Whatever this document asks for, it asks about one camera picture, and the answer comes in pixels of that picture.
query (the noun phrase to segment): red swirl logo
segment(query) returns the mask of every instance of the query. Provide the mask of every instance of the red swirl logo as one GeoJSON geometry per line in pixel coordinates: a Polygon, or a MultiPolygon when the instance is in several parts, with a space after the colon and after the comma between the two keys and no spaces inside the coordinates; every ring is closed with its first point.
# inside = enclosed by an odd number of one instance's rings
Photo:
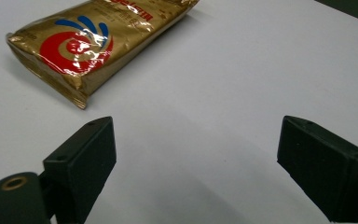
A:
{"type": "Polygon", "coordinates": [[[63,75],[85,74],[101,67],[110,57],[113,38],[105,23],[99,23],[100,32],[93,22],[85,17],[80,23],[58,20],[57,25],[75,28],[77,32],[62,32],[48,37],[40,48],[42,61],[52,70],[63,75]]]}

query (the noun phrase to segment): plastic wrapper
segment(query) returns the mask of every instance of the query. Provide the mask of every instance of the plastic wrapper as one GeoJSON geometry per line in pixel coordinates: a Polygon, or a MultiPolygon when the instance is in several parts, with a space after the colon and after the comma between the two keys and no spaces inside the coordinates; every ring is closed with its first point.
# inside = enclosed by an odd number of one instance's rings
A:
{"type": "Polygon", "coordinates": [[[198,0],[92,0],[34,21],[7,43],[18,59],[78,107],[198,0]]]}

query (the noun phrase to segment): black plastic jaw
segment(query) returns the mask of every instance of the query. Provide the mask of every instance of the black plastic jaw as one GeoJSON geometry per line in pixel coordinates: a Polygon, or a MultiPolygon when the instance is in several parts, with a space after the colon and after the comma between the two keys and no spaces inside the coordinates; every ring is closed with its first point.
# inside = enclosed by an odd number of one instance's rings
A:
{"type": "Polygon", "coordinates": [[[116,164],[112,118],[84,125],[45,160],[45,172],[0,181],[0,224],[83,224],[116,164]]]}
{"type": "Polygon", "coordinates": [[[358,222],[358,147],[305,119],[284,117],[278,163],[333,222],[358,222]]]}

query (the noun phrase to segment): white table surface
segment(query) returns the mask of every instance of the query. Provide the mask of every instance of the white table surface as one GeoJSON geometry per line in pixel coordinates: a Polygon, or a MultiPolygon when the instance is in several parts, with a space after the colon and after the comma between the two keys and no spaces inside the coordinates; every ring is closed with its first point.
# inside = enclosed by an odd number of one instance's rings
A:
{"type": "Polygon", "coordinates": [[[0,0],[0,179],[112,116],[101,223],[329,223],[276,162],[284,115],[358,146],[358,19],[312,0],[201,0],[80,110],[5,35],[81,3],[0,0]]]}

